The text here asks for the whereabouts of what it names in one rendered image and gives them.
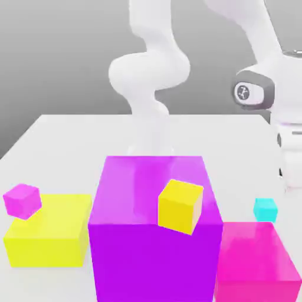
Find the small cyan cube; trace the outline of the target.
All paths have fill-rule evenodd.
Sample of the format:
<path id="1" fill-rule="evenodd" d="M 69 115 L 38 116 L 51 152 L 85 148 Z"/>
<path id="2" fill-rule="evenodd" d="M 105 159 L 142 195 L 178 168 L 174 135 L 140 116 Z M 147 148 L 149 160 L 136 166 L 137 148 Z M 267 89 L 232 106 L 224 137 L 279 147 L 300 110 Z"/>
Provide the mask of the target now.
<path id="1" fill-rule="evenodd" d="M 278 208 L 273 198 L 256 198 L 253 208 L 254 216 L 258 222 L 275 222 Z"/>

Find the large yellow box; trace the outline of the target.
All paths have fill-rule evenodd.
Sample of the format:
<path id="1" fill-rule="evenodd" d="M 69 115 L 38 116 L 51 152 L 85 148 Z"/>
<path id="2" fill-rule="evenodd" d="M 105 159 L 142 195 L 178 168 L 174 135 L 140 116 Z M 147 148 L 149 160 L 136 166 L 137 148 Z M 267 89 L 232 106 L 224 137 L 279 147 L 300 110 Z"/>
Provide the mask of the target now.
<path id="1" fill-rule="evenodd" d="M 89 194 L 42 194 L 42 208 L 4 236 L 12 267 L 80 267 L 88 244 Z"/>

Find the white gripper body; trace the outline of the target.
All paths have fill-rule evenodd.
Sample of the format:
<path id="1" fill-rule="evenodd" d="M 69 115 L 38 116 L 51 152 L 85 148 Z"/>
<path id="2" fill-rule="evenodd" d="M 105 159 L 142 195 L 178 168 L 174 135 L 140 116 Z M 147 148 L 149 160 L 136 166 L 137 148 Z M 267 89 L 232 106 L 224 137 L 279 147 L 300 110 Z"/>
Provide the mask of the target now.
<path id="1" fill-rule="evenodd" d="M 282 172 L 286 186 L 302 189 L 302 152 L 285 152 Z"/>

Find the large purple box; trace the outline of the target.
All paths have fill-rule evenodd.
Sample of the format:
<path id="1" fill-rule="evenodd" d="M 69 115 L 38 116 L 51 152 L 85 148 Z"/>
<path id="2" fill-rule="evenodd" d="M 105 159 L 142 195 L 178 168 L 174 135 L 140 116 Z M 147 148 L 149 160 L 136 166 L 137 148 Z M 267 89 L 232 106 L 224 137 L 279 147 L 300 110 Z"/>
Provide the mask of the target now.
<path id="1" fill-rule="evenodd" d="M 203 186 L 192 235 L 157 224 L 158 197 Z M 88 222 L 98 302 L 212 302 L 222 219 L 201 156 L 108 156 Z"/>

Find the small magenta cube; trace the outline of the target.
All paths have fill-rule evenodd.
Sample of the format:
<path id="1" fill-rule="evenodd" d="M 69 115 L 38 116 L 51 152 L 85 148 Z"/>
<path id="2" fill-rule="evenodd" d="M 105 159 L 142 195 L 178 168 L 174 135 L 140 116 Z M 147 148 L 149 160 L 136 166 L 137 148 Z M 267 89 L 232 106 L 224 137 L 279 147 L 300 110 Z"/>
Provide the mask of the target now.
<path id="1" fill-rule="evenodd" d="M 27 220 L 41 207 L 42 201 L 38 187 L 20 183 L 3 195 L 7 214 Z"/>

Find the small yellow cube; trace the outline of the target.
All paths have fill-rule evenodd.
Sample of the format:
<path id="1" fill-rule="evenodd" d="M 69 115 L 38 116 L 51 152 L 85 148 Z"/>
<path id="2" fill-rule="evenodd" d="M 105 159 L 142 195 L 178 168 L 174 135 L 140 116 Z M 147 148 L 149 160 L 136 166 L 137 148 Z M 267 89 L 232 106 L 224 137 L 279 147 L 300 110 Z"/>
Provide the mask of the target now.
<path id="1" fill-rule="evenodd" d="M 158 198 L 158 225 L 192 235 L 202 213 L 203 186 L 171 179 Z"/>

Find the large pink box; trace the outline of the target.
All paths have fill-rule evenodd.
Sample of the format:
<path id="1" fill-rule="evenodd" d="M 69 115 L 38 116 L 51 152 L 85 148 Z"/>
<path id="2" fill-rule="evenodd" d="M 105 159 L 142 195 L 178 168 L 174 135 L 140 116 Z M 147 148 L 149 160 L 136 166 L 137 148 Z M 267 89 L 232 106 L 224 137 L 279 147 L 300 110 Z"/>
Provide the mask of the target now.
<path id="1" fill-rule="evenodd" d="M 224 223 L 215 302 L 296 302 L 301 285 L 272 223 Z"/>

